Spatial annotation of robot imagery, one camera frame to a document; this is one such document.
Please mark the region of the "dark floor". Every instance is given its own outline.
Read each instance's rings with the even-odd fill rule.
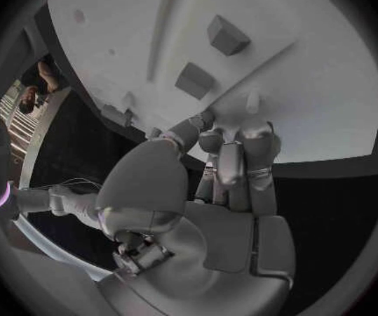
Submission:
[[[47,133],[31,185],[74,177],[102,183],[120,157],[134,146],[108,131],[72,93]],[[189,172],[192,196],[201,174]],[[275,181],[279,213],[289,222],[297,248],[295,285],[282,312],[294,315],[321,297],[362,249],[378,216],[378,176]],[[74,216],[35,213],[29,219],[64,249],[104,268],[114,268],[114,243]]]

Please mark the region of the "purple light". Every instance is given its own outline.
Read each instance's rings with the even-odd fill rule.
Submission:
[[[7,186],[6,186],[6,191],[0,197],[0,206],[2,206],[3,204],[5,204],[8,201],[10,195],[11,195],[11,187],[9,186],[9,183],[8,183]]]

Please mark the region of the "person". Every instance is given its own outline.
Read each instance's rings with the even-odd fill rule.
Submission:
[[[62,87],[62,78],[54,59],[46,55],[37,64],[30,67],[20,78],[26,87],[18,105],[19,111],[29,114],[34,106],[44,104],[47,96],[59,91]]]

